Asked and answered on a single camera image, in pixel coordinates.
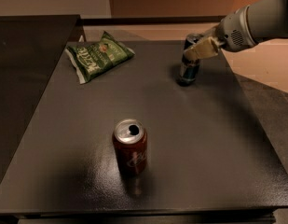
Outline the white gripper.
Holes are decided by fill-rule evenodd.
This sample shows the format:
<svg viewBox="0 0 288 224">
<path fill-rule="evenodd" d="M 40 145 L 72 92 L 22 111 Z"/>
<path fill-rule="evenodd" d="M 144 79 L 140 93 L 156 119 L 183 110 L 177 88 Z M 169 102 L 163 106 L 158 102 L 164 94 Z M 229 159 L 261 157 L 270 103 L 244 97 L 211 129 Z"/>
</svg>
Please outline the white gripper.
<svg viewBox="0 0 288 224">
<path fill-rule="evenodd" d="M 253 48 L 257 42 L 253 39 L 248 24 L 248 9 L 242 7 L 225 16 L 220 23 L 206 31 L 201 36 L 206 37 L 184 51 L 189 61 L 211 58 L 218 54 L 221 48 L 230 52 L 239 52 Z"/>
</svg>

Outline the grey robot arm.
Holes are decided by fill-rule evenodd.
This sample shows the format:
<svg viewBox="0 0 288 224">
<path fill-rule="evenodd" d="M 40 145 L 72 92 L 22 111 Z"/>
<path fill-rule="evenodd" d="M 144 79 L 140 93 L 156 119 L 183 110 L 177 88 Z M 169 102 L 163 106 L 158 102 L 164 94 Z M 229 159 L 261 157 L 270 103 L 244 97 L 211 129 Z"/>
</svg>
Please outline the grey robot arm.
<svg viewBox="0 0 288 224">
<path fill-rule="evenodd" d="M 288 38 L 288 0 L 260 0 L 225 16 L 184 55 L 196 61 L 211 58 L 220 49 L 239 52 L 277 38 Z"/>
</svg>

